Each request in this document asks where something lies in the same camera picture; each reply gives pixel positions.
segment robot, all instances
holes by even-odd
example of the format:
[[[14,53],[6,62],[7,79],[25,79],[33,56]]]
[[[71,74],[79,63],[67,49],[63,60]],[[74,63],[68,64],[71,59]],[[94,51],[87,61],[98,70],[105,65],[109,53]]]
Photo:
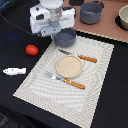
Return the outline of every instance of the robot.
[[[63,10],[63,0],[39,0],[40,3],[30,8],[30,26],[33,34],[52,36],[61,29],[74,26],[75,9]]]

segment placemat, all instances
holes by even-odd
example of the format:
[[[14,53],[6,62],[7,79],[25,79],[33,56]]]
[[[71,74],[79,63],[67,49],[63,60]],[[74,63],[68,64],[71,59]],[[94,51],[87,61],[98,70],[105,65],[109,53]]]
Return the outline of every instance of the placemat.
[[[13,96],[82,128],[89,128],[113,48],[112,44],[80,36],[77,36],[74,45],[68,48],[61,48],[52,42]],[[72,79],[84,84],[86,87],[84,90],[62,81],[51,80],[44,75],[45,71],[58,75],[55,63],[64,54],[57,49],[86,55],[98,60],[97,63],[82,60],[84,65],[82,74]]]

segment wooden handle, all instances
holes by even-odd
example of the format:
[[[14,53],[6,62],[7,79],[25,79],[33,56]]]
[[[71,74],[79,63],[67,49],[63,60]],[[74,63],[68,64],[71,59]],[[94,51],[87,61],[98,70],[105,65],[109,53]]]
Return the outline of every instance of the wooden handle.
[[[63,82],[64,82],[64,83],[67,83],[67,84],[70,84],[70,85],[72,85],[72,86],[75,86],[75,87],[77,87],[77,88],[80,88],[80,89],[85,89],[85,86],[84,86],[84,85],[79,84],[79,83],[76,83],[76,82],[73,82],[73,81],[70,81],[70,80],[68,80],[68,79],[64,79]]]
[[[79,57],[80,59],[88,60],[88,61],[91,61],[91,62],[94,62],[94,63],[96,63],[96,62],[97,62],[97,59],[90,58],[90,57],[87,57],[87,56],[78,55],[78,57]]]

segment white toy fish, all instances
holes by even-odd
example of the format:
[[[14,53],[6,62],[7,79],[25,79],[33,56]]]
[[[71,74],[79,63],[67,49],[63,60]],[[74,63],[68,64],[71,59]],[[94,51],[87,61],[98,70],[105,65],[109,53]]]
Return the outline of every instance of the white toy fish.
[[[7,68],[7,69],[3,70],[3,73],[6,74],[6,75],[10,75],[10,76],[17,75],[17,74],[25,74],[26,73],[26,68],[22,68],[22,69]]]

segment red tomato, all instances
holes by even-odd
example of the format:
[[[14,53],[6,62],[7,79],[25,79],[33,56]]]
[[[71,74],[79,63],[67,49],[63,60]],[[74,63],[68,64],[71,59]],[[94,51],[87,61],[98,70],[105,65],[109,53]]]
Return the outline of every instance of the red tomato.
[[[26,47],[26,53],[32,56],[35,56],[38,54],[38,48],[34,45],[28,45]]]

